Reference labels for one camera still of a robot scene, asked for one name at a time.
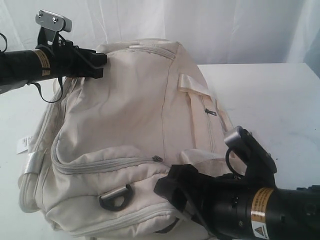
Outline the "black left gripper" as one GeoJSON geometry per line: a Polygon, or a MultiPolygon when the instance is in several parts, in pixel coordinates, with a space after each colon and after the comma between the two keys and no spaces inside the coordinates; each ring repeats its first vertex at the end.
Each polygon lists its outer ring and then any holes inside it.
{"type": "Polygon", "coordinates": [[[54,35],[50,59],[50,78],[93,78],[100,79],[104,75],[103,66],[107,63],[104,53],[91,49],[81,49],[66,40],[59,33],[54,35]]]}

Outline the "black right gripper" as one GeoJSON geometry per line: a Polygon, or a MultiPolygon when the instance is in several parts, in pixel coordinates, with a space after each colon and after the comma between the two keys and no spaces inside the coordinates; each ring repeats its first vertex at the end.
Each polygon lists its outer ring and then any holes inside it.
{"type": "Polygon", "coordinates": [[[263,240],[265,221],[255,220],[253,211],[264,187],[258,175],[213,177],[191,164],[173,164],[153,192],[175,208],[185,208],[188,201],[192,220],[219,240],[263,240]]]}

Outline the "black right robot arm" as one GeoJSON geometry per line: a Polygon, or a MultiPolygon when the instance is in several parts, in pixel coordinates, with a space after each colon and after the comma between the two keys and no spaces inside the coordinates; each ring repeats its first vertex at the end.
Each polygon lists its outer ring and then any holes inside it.
{"type": "Polygon", "coordinates": [[[154,192],[219,240],[317,240],[320,188],[264,186],[232,173],[213,177],[173,165],[154,192]]]}

